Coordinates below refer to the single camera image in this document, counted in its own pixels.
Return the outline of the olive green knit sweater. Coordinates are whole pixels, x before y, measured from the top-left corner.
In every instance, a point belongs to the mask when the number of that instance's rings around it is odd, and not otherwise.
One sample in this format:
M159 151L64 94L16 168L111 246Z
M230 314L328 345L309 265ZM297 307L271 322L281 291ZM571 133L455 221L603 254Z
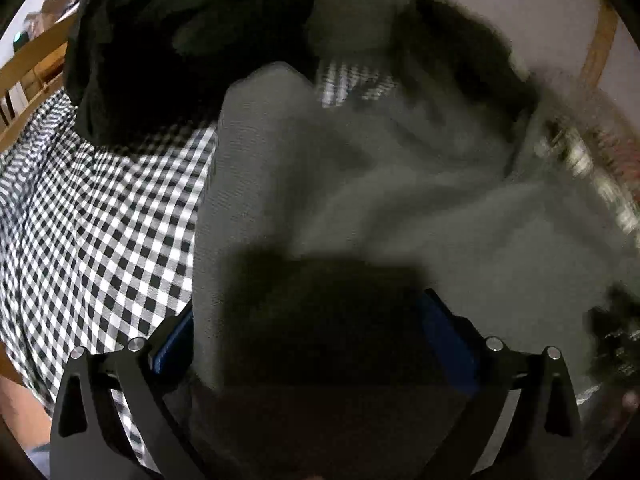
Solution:
M637 478L639 253L536 151L572 110L444 0L314 0L342 96L294 68L234 84L194 254L191 424L240 479L427 479L469 398L437 369L434 290L483 337L563 355L585 477Z

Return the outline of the black white gingham bedsheet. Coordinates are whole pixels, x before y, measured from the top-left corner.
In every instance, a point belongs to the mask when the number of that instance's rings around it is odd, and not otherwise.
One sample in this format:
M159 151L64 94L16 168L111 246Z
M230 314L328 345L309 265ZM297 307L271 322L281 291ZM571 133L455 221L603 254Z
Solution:
M105 151L75 130L64 91L1 157L1 340L51 417L73 344L122 348L186 307L215 125Z

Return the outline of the green white plaid cloth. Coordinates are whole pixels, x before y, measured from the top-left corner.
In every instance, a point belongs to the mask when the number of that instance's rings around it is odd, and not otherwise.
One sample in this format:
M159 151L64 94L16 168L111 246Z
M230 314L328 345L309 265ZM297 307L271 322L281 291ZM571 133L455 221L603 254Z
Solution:
M557 117L544 122L536 151L588 181L617 226L639 246L639 140L633 134L579 129L567 117Z

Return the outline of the black garment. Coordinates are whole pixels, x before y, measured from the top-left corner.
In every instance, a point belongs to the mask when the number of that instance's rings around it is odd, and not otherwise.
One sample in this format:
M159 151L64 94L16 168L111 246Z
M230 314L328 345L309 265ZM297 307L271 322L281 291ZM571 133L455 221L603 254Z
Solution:
M80 0L64 86L76 131L139 145L155 128L212 122L227 90L283 63L314 78L314 0Z

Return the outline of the wooden bed frame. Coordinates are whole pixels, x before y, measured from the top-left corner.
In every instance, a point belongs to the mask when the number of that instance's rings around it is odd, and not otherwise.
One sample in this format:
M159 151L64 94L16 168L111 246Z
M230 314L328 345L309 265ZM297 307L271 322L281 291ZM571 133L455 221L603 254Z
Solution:
M1 151L16 142L32 113L62 88L68 34L76 12L29 41L1 69Z

